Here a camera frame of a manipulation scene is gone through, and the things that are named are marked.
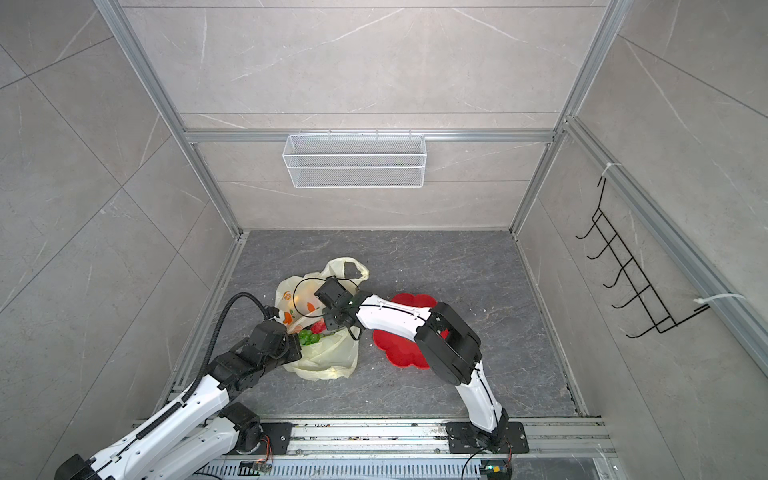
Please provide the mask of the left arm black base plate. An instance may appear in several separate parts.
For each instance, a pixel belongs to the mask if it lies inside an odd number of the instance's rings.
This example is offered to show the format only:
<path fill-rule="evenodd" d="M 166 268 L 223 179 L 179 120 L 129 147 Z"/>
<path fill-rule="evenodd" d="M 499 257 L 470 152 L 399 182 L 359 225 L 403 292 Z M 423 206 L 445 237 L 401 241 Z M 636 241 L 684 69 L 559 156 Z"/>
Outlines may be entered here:
<path fill-rule="evenodd" d="M 235 451 L 241 455 L 286 455 L 293 424 L 261 423 L 239 434 Z"/>

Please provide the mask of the red flower-shaped plastic bowl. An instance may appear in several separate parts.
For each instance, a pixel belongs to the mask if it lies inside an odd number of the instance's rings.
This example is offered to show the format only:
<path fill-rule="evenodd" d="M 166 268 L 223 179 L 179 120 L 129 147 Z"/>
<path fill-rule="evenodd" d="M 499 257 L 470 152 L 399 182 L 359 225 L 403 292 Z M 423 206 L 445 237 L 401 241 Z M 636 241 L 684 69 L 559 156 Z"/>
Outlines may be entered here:
<path fill-rule="evenodd" d="M 392 302 L 409 307 L 428 307 L 437 305 L 437 300 L 429 295 L 413 295 L 409 293 L 399 293 L 392 298 Z M 399 368 L 415 367 L 418 369 L 429 369 L 429 365 L 418 345 L 406 338 L 395 334 L 374 330 L 374 344 L 386 353 L 388 361 Z"/>

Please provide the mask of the cream plastic bag orange print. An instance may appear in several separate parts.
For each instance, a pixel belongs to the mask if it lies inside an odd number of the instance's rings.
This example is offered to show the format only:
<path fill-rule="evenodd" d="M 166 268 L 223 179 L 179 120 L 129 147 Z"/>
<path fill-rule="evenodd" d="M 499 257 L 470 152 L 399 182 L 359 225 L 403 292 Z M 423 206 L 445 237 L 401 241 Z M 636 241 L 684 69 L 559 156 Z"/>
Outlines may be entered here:
<path fill-rule="evenodd" d="M 369 278 L 368 268 L 352 257 L 330 260 L 323 270 L 304 276 L 291 276 L 281 281 L 276 289 L 275 302 L 280 310 L 279 320 L 290 334 L 297 334 L 322 318 L 322 303 L 315 292 L 329 278 L 337 278 L 342 287 L 354 293 L 361 283 Z M 322 333 L 323 338 L 316 344 L 302 346 L 301 358 L 288 363 L 283 369 L 309 380 L 335 380 L 348 378 L 358 363 L 359 345 L 356 338 L 360 329 L 341 328 Z"/>

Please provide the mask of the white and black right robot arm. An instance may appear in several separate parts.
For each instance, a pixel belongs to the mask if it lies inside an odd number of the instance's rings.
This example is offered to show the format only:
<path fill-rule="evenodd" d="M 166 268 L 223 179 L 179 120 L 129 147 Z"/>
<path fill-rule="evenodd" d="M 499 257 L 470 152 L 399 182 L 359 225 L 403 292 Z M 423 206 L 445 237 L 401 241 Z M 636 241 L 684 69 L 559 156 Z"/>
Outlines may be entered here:
<path fill-rule="evenodd" d="M 363 290 L 352 293 L 335 277 L 326 279 L 314 296 L 330 331 L 358 327 L 414 342 L 429 368 L 456 387 L 478 434 L 491 442 L 504 432 L 508 415 L 487 381 L 481 340 L 450 305 L 401 305 Z"/>

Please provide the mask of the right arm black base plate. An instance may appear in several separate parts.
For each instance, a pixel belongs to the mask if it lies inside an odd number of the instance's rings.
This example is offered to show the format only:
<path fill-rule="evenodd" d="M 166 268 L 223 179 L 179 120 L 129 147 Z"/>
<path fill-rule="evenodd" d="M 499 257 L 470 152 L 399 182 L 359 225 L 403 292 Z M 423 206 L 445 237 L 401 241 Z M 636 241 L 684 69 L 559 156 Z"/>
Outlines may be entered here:
<path fill-rule="evenodd" d="M 494 432 L 488 433 L 470 422 L 444 424 L 452 454 L 489 453 L 527 454 L 530 452 L 527 434 L 520 422 L 506 422 Z"/>

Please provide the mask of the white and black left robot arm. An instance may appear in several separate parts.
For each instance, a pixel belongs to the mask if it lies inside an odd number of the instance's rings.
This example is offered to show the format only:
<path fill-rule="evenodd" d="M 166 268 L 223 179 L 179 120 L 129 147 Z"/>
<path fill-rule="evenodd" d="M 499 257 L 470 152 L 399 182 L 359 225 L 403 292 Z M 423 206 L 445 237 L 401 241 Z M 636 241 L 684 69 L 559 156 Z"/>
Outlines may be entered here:
<path fill-rule="evenodd" d="M 301 358 L 299 335 L 269 320 L 218 355 L 173 402 L 112 445 L 78 454 L 56 479 L 183 479 L 231 451 L 270 454 L 260 417 L 235 399 L 270 371 Z"/>

